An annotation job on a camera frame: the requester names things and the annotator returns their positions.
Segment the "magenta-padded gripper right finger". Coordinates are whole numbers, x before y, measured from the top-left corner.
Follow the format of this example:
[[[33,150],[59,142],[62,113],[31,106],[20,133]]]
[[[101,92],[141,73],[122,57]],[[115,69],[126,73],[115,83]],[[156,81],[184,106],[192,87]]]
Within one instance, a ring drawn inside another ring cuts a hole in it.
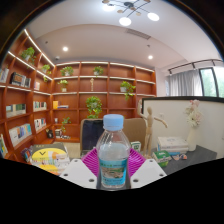
[[[166,176],[163,169],[154,159],[145,159],[134,149],[128,158],[128,176],[132,189],[146,186]]]

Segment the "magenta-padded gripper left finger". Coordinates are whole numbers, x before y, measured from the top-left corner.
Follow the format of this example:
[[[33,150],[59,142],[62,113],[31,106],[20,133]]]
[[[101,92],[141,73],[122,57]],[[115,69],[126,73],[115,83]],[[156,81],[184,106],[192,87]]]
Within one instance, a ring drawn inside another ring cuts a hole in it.
[[[73,159],[60,175],[78,186],[95,189],[99,174],[99,161],[95,149],[88,152],[81,159]]]

